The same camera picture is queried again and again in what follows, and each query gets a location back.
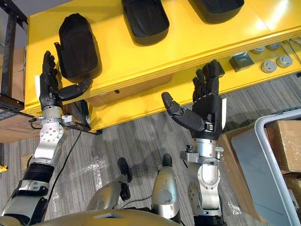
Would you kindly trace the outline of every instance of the black rubber mold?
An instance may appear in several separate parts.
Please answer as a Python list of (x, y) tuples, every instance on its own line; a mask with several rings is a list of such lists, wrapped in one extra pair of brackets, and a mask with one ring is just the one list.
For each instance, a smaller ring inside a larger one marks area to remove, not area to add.
[(244, 0), (194, 0), (205, 20), (218, 24), (230, 20), (242, 8)]
[(122, 5), (134, 43), (152, 45), (166, 37), (169, 20), (161, 0), (122, 0)]
[(93, 79), (101, 70), (93, 33), (87, 19), (79, 13), (66, 17), (59, 30), (60, 42), (55, 43), (62, 76), (73, 83)]

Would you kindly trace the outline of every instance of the black cable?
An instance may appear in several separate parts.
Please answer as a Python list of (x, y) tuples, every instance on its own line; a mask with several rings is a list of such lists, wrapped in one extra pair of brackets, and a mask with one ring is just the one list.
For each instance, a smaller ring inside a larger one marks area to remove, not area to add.
[(62, 173), (62, 171), (63, 171), (63, 169), (64, 169), (64, 167), (65, 167), (65, 165), (66, 165), (66, 163), (67, 163), (67, 160), (68, 160), (68, 158), (69, 158), (69, 155), (71, 154), (71, 152), (72, 152), (74, 146), (76, 145), (77, 141), (79, 140), (80, 135), (81, 135), (81, 132), (79, 132), (79, 135), (77, 136), (77, 138), (76, 138), (76, 140), (75, 140), (73, 146), (71, 147), (70, 151), (68, 152), (68, 155), (67, 155), (67, 157), (66, 157), (66, 159), (65, 159), (65, 162), (64, 162), (64, 164), (63, 164), (63, 167), (62, 167), (61, 171), (58, 173), (58, 175), (57, 175), (56, 178), (55, 178), (55, 181), (54, 181), (54, 183), (53, 183), (53, 185), (52, 185), (52, 188), (51, 188), (51, 191), (50, 191), (50, 194), (49, 194), (49, 197), (48, 197), (48, 200), (49, 200), (49, 201), (50, 201), (50, 199), (51, 199), (51, 196), (52, 196), (52, 193), (53, 193), (53, 189), (54, 189), (54, 187), (55, 187), (55, 184), (56, 184), (56, 182), (57, 182), (59, 176), (61, 175), (61, 173)]
[(28, 122), (29, 122), (31, 128), (33, 128), (33, 129), (41, 129), (41, 128), (37, 128), (37, 127), (34, 127), (34, 126), (33, 126), (32, 123), (33, 123), (34, 121), (29, 120)]
[(30, 162), (30, 159), (32, 159), (32, 157), (33, 157), (33, 155), (31, 155), (30, 158), (28, 159), (27, 164), (26, 164), (26, 168), (29, 167), (29, 162)]
[(186, 226), (184, 223), (183, 223), (183, 221), (181, 220), (181, 224), (183, 225), (183, 226)]
[(130, 202), (124, 204), (123, 207), (121, 207), (121, 209), (123, 209), (126, 205), (130, 204), (131, 202), (140, 202), (140, 201), (147, 200), (149, 198), (151, 198), (151, 195), (149, 197), (144, 198), (144, 199), (136, 199), (136, 200), (130, 201)]
[(186, 166), (186, 168), (188, 168), (188, 166), (187, 166), (187, 164), (186, 164), (186, 162), (183, 160), (183, 162), (184, 162), (184, 165)]

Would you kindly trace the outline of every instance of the yellow object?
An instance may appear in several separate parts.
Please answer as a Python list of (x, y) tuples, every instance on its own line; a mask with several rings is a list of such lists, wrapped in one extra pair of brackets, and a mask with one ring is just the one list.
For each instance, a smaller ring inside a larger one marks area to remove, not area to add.
[(8, 166), (1, 166), (0, 165), (0, 173), (7, 171), (8, 170)]
[[(297, 60), (289, 44), (283, 43), (282, 46), (283, 48), (279, 48), (275, 51), (266, 49), (260, 54), (248, 52), (249, 56), (254, 61), (254, 65), (237, 73), (229, 63), (230, 56), (220, 59), (219, 62), (225, 71), (225, 75), (219, 79), (220, 94), (300, 71), (301, 64)], [(301, 47), (296, 47), (295, 51), (301, 53)], [(260, 66), (264, 60), (270, 59), (275, 62), (278, 56), (286, 53), (293, 59), (293, 64), (291, 66), (287, 68), (278, 67), (277, 70), (272, 73), (264, 73), (261, 70)], [(90, 106), (91, 131), (96, 132), (98, 129), (164, 111), (165, 108), (161, 99), (161, 93), (165, 91), (169, 92), (174, 100), (181, 105), (191, 103), (194, 90), (192, 79), (195, 77), (196, 69), (196, 67), (193, 67), (177, 72), (174, 74), (171, 82), (147, 90), (138, 95), (98, 108)]]
[[(53, 43), (59, 42), (58, 30), (64, 18), (72, 13), (79, 12), (90, 22), (103, 65), (91, 89), (72, 101), (301, 35), (300, 0), (246, 0), (235, 17), (221, 24), (202, 21), (190, 2), (162, 0), (170, 22), (169, 32), (161, 42), (146, 47), (139, 47), (131, 40), (120, 0), (74, 0), (30, 16), (24, 112), (40, 114), (34, 76), (41, 74), (46, 50), (57, 60)], [(179, 79), (179, 82), (184, 82), (179, 86), (185, 86), (187, 81)], [(234, 89), (232, 81), (222, 83), (224, 90)], [(63, 79), (63, 86), (67, 85), (70, 82)], [(248, 85), (248, 80), (239, 83), (240, 88)]]

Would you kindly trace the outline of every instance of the round gray knob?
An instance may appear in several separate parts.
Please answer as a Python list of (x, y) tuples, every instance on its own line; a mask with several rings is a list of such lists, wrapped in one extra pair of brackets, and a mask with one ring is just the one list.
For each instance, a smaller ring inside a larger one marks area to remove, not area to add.
[(261, 64), (261, 69), (265, 73), (272, 73), (277, 69), (277, 64), (271, 60), (266, 60)]
[(260, 54), (260, 53), (262, 53), (264, 50), (265, 50), (265, 47), (264, 47), (264, 46), (261, 46), (261, 47), (252, 49), (251, 52), (252, 52), (252, 53), (255, 53), (255, 54)]
[(267, 48), (268, 48), (269, 50), (276, 50), (276, 49), (278, 49), (280, 46), (281, 46), (281, 43), (280, 43), (280, 42), (276, 42), (276, 43), (267, 45)]
[(286, 68), (293, 64), (293, 59), (291, 59), (291, 57), (288, 55), (282, 55), (277, 58), (276, 63), (279, 67)]

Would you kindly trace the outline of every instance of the robot leg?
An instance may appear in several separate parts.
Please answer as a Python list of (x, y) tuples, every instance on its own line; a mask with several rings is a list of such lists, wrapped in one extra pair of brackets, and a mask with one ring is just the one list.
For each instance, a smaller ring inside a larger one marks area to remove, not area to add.
[(153, 213), (181, 222), (178, 188), (174, 177), (172, 158), (169, 154), (163, 157), (163, 167), (158, 172), (151, 197)]

